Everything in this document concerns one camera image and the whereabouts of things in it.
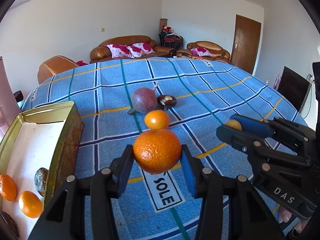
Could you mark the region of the small yellow-green fruit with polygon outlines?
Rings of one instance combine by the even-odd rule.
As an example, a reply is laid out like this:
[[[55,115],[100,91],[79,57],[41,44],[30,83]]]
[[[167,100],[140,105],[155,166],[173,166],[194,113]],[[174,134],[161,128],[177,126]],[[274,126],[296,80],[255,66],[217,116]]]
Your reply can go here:
[[[242,130],[242,126],[241,126],[240,122],[238,122],[237,120],[234,120],[234,119],[228,120],[227,122],[224,123],[224,125],[231,127],[231,128],[234,128],[234,129],[237,129],[237,130],[240,130],[240,131]]]

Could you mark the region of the large front mandarin orange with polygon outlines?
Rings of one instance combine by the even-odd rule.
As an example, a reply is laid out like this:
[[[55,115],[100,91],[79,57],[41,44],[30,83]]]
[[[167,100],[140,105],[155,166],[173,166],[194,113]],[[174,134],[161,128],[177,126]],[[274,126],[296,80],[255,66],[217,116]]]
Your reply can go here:
[[[7,174],[0,175],[1,196],[7,201],[14,201],[17,196],[17,186],[11,176]]]

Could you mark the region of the small smooth orange kumquat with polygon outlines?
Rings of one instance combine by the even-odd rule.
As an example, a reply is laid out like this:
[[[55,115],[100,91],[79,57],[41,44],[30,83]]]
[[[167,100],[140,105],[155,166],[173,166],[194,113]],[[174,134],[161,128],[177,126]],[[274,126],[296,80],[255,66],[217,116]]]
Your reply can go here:
[[[163,110],[154,110],[144,117],[144,122],[149,129],[166,129],[170,125],[170,117]]]

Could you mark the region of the purple passion fruit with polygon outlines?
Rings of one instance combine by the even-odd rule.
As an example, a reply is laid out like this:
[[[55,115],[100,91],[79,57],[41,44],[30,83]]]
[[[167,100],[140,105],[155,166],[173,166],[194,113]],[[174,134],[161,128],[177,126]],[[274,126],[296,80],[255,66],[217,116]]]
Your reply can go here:
[[[158,84],[159,82],[156,81],[152,89],[146,87],[136,89],[131,95],[132,109],[128,111],[128,114],[148,114],[150,111],[154,111],[157,108],[155,89]]]

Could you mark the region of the black television screen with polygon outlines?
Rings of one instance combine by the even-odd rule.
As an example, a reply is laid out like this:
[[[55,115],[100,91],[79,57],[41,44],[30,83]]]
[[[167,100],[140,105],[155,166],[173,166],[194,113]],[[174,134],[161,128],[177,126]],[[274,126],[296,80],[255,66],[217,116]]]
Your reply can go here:
[[[310,89],[310,81],[290,68],[284,67],[277,91],[290,102],[299,113],[303,110]]]

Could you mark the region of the gold metal tin tray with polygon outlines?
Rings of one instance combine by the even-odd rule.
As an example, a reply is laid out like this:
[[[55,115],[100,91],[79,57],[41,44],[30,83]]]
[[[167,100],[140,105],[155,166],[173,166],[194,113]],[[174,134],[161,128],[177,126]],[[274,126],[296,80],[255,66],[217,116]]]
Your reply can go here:
[[[11,176],[17,193],[36,193],[34,176],[48,170],[46,206],[65,179],[75,172],[84,124],[74,101],[49,104],[20,113],[1,141],[1,173]]]

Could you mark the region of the brown wooden door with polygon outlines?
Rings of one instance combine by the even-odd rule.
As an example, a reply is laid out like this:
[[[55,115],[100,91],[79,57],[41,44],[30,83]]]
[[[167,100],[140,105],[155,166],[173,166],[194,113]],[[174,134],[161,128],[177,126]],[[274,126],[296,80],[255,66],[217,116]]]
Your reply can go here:
[[[232,65],[253,74],[257,59],[261,34],[261,23],[250,18],[236,15]]]

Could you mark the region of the coffee table with items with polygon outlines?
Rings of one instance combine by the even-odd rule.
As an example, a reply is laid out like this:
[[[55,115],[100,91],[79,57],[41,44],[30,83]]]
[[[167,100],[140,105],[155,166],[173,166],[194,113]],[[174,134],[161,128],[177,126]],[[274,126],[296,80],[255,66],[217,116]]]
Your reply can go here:
[[[206,60],[204,59],[203,57],[198,57],[198,56],[184,56],[184,55],[181,55],[181,56],[173,56],[172,57],[173,59],[186,59],[186,60]]]

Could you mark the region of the pink electric kettle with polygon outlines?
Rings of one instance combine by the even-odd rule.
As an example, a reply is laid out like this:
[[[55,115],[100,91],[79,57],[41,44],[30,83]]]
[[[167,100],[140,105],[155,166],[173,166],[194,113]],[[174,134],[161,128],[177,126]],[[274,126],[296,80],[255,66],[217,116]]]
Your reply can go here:
[[[9,85],[2,57],[0,59],[0,106],[2,139],[12,122],[21,112]]]

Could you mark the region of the stacked dark chairs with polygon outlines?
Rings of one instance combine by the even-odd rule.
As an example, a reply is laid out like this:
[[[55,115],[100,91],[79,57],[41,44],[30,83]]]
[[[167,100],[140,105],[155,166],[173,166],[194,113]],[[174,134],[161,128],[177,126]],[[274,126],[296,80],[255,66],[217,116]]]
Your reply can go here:
[[[175,50],[180,50],[184,47],[183,37],[173,32],[172,28],[167,25],[160,27],[159,40],[162,47],[170,47]]]

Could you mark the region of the dark stool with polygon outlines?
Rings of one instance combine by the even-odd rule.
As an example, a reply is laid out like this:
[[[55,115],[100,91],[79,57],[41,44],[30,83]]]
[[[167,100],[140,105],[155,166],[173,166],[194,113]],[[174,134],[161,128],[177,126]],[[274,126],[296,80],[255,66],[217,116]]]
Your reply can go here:
[[[23,96],[23,93],[21,90],[16,91],[13,95],[14,95],[16,102],[21,102],[24,99],[24,96]]]

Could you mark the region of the floral pillow right on sofa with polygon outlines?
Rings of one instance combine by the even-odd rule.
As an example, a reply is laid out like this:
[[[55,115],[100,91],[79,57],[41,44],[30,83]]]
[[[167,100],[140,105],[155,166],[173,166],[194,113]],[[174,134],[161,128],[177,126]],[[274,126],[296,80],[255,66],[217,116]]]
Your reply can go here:
[[[134,58],[140,58],[145,55],[149,55],[155,53],[155,51],[151,48],[147,43],[134,43],[132,45],[127,46],[128,50],[134,56]]]

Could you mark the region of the floral pillow on sofa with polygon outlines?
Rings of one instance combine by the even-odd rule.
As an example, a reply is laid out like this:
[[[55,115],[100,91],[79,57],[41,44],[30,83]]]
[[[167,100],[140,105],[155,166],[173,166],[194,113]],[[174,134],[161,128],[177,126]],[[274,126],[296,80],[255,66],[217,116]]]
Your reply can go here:
[[[128,50],[127,46],[121,44],[107,44],[106,47],[110,50],[112,58],[128,57],[133,59],[134,56]]]
[[[128,50],[134,56],[134,58],[140,58],[145,55],[149,55],[155,53],[155,51],[151,48],[147,43],[134,43],[132,45],[127,46]]]

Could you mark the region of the brown leather three-seat sofa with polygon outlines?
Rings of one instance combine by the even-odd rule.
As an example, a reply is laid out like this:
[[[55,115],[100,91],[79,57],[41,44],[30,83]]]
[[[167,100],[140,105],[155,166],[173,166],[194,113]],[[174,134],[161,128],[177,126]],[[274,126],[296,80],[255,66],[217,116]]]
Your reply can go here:
[[[158,46],[145,35],[121,36],[108,39],[91,51],[90,63],[114,59],[145,59],[149,57],[172,57],[176,50]]]

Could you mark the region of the floral pillow left on sofa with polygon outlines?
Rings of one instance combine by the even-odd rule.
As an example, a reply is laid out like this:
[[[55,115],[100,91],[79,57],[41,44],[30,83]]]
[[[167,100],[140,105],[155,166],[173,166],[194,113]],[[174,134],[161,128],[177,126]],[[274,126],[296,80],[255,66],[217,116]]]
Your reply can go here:
[[[127,46],[121,44],[107,44],[106,47],[110,50],[112,58],[128,57],[133,59],[134,56],[128,50]]]

